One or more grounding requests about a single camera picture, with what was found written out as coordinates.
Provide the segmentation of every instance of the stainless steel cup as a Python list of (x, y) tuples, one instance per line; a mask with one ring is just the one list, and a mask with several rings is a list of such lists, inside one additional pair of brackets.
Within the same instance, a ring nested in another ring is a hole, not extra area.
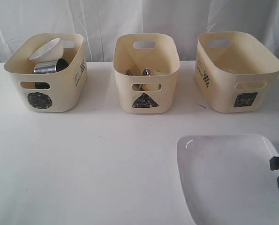
[(58, 59), (48, 62), (40, 62), (35, 65), (33, 72), (35, 74), (52, 74), (64, 70), (69, 64), (65, 59)]

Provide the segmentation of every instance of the cream storage bin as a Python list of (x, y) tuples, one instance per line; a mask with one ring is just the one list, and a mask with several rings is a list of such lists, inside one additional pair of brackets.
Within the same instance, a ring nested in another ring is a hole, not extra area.
[[(60, 38), (70, 41), (63, 58), (66, 69), (53, 74), (33, 74), (35, 63), (29, 57), (45, 43)], [(27, 40), (6, 62), (5, 70), (24, 104), (36, 112), (64, 112), (74, 107), (87, 78), (83, 36), (75, 33), (44, 33)], [(35, 82), (48, 83), (49, 89), (36, 89)]]
[[(153, 48), (136, 44), (154, 43)], [(180, 61), (173, 39), (164, 34), (128, 34), (116, 43), (113, 60), (120, 104), (128, 113), (163, 113), (173, 102)], [(142, 76), (148, 68), (151, 76)], [(145, 84), (138, 91), (134, 85)]]
[(198, 37), (196, 80), (210, 107), (222, 113), (258, 109), (279, 73), (279, 60), (243, 32)]

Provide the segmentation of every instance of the white backdrop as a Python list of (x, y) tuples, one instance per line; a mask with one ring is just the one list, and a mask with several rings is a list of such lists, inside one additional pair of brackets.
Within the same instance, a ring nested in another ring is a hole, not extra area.
[(43, 32), (82, 34), (87, 61), (112, 61), (121, 35), (164, 33), (194, 60), (199, 34), (225, 30), (252, 34), (279, 58), (279, 0), (0, 0), (0, 62)]

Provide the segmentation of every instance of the black circle label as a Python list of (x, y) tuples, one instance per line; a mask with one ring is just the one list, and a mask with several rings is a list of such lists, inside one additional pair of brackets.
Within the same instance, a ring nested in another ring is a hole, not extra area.
[(37, 109), (47, 109), (53, 104), (51, 98), (48, 95), (40, 92), (28, 94), (28, 102), (31, 106)]

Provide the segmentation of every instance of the white tray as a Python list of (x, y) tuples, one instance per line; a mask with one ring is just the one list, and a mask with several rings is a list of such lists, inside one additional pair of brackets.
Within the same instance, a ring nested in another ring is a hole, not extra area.
[(261, 135), (187, 136), (178, 141), (184, 196), (197, 225), (279, 224), (279, 156)]

